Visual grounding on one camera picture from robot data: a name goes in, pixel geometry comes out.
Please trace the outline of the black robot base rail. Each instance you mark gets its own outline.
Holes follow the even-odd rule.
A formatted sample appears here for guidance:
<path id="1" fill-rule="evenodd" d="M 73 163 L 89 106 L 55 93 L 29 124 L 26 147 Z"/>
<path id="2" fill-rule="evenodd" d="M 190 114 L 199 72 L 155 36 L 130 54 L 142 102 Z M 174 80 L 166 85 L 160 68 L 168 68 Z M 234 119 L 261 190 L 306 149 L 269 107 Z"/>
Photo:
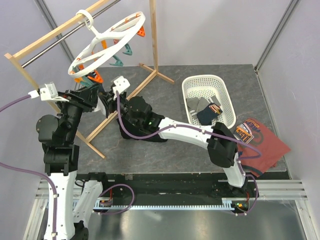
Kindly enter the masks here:
<path id="1" fill-rule="evenodd" d="M 169 206 L 213 205 L 223 198 L 255 199 L 259 191 L 254 181 L 246 179 L 244 186 L 230 186 L 223 173 L 128 173 L 78 174 L 76 180 L 101 180 L 102 188 L 112 190 L 103 195 L 113 205 Z"/>

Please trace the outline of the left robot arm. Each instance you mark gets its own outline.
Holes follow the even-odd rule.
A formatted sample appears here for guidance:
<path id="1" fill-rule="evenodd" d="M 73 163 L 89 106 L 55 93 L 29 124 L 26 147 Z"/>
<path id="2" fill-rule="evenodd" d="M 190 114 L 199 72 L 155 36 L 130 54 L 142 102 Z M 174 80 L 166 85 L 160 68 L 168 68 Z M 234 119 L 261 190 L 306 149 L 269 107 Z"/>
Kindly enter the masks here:
<path id="1" fill-rule="evenodd" d="M 53 102 L 60 109 L 59 116 L 44 115 L 36 124 L 38 141 L 44 151 L 44 171 L 49 178 L 46 240 L 87 240 L 89 220 L 97 198 L 110 191 L 108 182 L 96 176 L 89 177 L 78 203 L 73 205 L 80 151 L 74 139 L 82 114 L 96 108 L 98 95 L 98 84 L 58 92 L 51 82 L 39 89 L 42 101 Z"/>

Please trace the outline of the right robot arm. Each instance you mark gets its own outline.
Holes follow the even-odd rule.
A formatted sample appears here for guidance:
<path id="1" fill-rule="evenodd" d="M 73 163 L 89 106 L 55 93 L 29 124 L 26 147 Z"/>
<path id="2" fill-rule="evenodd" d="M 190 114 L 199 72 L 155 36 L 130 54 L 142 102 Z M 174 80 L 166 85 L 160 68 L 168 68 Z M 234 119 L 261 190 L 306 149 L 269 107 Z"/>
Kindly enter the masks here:
<path id="1" fill-rule="evenodd" d="M 176 140 L 206 149 L 210 161 L 223 169 L 230 193 L 240 197 L 247 191 L 246 174 L 239 163 L 240 141 L 225 124 L 201 126 L 173 120 L 153 112 L 141 96 L 126 99 L 116 86 L 98 94 L 97 107 L 106 116 L 118 113 L 123 138 L 156 143 Z"/>

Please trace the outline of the dark navy sock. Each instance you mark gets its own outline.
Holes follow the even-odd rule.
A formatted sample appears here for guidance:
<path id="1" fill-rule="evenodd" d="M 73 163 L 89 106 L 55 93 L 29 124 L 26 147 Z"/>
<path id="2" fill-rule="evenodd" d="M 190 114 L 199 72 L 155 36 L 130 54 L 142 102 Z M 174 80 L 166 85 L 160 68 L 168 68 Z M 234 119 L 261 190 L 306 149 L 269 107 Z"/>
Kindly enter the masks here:
<path id="1" fill-rule="evenodd" d="M 210 103 L 202 111 L 197 113 L 197 119 L 202 126 L 208 126 L 212 124 L 212 120 L 216 119 L 223 113 L 220 106 L 215 103 Z"/>

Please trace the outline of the grey sock with white stripes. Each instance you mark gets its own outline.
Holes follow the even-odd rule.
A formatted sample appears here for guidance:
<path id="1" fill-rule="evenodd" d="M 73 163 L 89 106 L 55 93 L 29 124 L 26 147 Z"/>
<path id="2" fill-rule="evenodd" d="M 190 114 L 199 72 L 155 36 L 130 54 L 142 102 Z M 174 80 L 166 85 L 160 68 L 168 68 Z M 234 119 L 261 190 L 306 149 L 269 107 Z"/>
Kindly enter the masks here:
<path id="1" fill-rule="evenodd" d="M 193 98 L 187 98 L 186 99 L 186 104 L 187 104 L 187 109 L 188 112 L 190 114 L 190 116 L 194 119 L 197 120 L 198 119 L 198 106 L 199 106 L 199 102 L 200 99 L 197 97 L 193 97 Z"/>

